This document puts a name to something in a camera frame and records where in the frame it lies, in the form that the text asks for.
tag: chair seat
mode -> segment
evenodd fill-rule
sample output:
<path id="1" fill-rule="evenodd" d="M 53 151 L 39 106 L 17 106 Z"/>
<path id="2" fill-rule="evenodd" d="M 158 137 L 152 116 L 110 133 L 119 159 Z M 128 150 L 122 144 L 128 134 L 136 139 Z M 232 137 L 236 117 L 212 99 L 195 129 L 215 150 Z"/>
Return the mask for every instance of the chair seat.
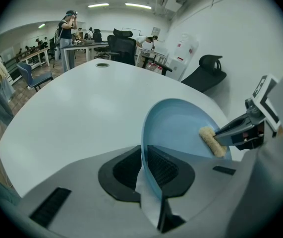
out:
<path id="1" fill-rule="evenodd" d="M 35 87 L 35 86 L 38 86 L 48 80 L 50 80 L 52 78 L 52 72 L 47 72 L 37 78 L 34 78 L 33 81 L 32 81 L 32 84 L 30 84 L 31 87 Z"/>
<path id="2" fill-rule="evenodd" d="M 191 75 L 183 80 L 182 83 L 203 93 L 211 87 L 219 84 L 224 78 L 226 78 L 226 73 L 223 71 L 210 74 L 203 68 L 198 67 Z"/>

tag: table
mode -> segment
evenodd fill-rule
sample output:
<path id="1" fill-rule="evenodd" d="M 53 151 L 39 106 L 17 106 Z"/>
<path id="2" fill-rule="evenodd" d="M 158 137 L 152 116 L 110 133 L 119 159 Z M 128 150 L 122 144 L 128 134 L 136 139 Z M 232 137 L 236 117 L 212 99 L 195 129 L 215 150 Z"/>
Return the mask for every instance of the table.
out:
<path id="1" fill-rule="evenodd" d="M 143 48 L 140 48 L 140 47 L 137 47 L 137 51 L 136 51 L 136 55 L 137 55 L 137 62 L 136 62 L 136 65 L 139 64 L 139 61 L 140 61 L 140 55 L 142 52 L 147 52 L 147 53 L 151 53 L 151 54 L 154 54 L 155 56 L 159 56 L 159 61 L 162 60 L 162 63 L 164 61 L 164 59 L 166 58 L 165 55 L 162 55 L 162 54 L 159 54 L 153 50 L 147 50 L 147 49 L 143 49 Z"/>
<path id="2" fill-rule="evenodd" d="M 49 48 L 45 48 L 45 49 L 41 49 L 35 53 L 32 53 L 30 55 L 28 55 L 27 57 L 25 58 L 22 58 L 20 61 L 26 61 L 26 64 L 29 64 L 28 63 L 28 59 L 32 58 L 32 57 L 35 57 L 35 56 L 38 56 L 38 59 L 39 59 L 39 62 L 40 62 L 40 66 L 42 66 L 42 63 L 41 63 L 41 59 L 40 59 L 40 54 L 41 53 L 44 53 L 45 55 L 45 58 L 46 58 L 46 62 L 47 62 L 47 65 L 50 66 L 50 63 L 49 63 L 49 56 L 48 56 L 48 49 Z"/>
<path id="3" fill-rule="evenodd" d="M 74 46 L 62 48 L 61 50 L 64 51 L 64 57 L 65 57 L 67 70 L 70 70 L 70 66 L 69 66 L 69 63 L 68 63 L 68 56 L 66 55 L 66 52 L 68 50 L 84 49 L 84 50 L 86 50 L 86 61 L 90 61 L 90 60 L 93 59 L 93 49 L 94 48 L 101 48 L 101 47 L 108 47 L 108 42 L 98 42 L 98 43 L 93 43 L 93 44 L 74 45 Z"/>
<path id="4" fill-rule="evenodd" d="M 101 62 L 110 66 L 96 67 Z M 140 145 L 149 109 L 167 98 L 194 103 L 219 127 L 228 123 L 216 102 L 191 87 L 132 65 L 94 59 L 57 77 L 23 106 L 0 140 L 0 159 L 24 196 L 69 163 Z M 241 158 L 235 147 L 231 152 L 233 160 Z"/>

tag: person's arm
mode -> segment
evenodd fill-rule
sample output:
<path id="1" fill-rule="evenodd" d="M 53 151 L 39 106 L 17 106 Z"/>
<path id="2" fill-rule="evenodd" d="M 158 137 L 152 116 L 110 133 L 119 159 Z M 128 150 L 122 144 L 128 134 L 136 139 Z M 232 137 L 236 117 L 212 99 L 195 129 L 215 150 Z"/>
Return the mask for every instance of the person's arm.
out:
<path id="1" fill-rule="evenodd" d="M 74 16 L 74 25 L 72 26 L 73 29 L 77 29 L 77 16 Z"/>
<path id="2" fill-rule="evenodd" d="M 71 29 L 72 24 L 73 24 L 73 18 L 71 18 L 70 21 L 67 24 L 63 23 L 61 27 L 64 28 L 64 29 Z"/>

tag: brush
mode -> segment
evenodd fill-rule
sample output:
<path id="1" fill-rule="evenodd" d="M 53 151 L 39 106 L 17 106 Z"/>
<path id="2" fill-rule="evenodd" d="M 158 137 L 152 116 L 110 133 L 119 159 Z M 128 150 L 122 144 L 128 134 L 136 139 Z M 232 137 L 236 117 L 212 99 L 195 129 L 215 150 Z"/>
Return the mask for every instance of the brush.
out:
<path id="1" fill-rule="evenodd" d="M 215 138 L 215 132 L 211 127 L 202 127 L 199 129 L 199 134 L 201 138 L 205 141 L 208 147 L 211 149 L 212 153 L 216 157 L 224 157 L 227 151 L 226 146 L 222 146 Z"/>

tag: blue plate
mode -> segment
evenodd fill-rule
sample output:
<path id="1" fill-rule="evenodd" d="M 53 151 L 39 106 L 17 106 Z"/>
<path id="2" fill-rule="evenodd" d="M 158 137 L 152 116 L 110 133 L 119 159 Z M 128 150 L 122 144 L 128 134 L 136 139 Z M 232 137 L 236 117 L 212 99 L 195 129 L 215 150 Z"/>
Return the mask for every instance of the blue plate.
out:
<path id="1" fill-rule="evenodd" d="M 160 101 L 148 112 L 141 139 L 142 160 L 146 176 L 160 199 L 161 190 L 146 165 L 147 146 L 163 146 L 188 154 L 216 158 L 199 135 L 199 129 L 204 126 L 213 130 L 219 128 L 198 106 L 180 99 Z M 231 160 L 229 148 L 224 158 Z"/>

